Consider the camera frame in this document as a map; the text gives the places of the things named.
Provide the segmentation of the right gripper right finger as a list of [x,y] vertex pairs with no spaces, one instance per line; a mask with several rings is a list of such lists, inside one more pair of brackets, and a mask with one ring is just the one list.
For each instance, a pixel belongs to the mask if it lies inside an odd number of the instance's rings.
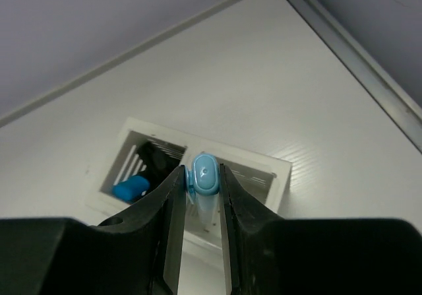
[[228,294],[420,294],[421,234],[398,218],[286,219],[220,166]]

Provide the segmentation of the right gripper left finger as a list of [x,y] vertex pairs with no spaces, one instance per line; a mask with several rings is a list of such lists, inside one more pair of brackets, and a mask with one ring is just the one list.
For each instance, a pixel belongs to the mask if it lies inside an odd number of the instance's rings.
[[176,294],[185,169],[97,226],[72,218],[1,221],[2,294]]

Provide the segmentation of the blue black highlighter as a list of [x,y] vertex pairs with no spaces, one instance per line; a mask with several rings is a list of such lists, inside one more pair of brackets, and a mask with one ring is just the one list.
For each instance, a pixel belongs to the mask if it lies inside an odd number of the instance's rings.
[[159,186],[179,165],[151,142],[144,143],[136,153],[146,168],[113,186],[112,195],[126,203],[134,203]]

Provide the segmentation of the blue pastel marker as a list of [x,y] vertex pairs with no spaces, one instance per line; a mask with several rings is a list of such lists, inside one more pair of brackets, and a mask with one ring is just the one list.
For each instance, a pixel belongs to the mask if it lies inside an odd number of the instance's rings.
[[201,153],[194,158],[191,168],[185,166],[188,200],[196,207],[203,225],[212,223],[220,190],[218,162],[214,156]]

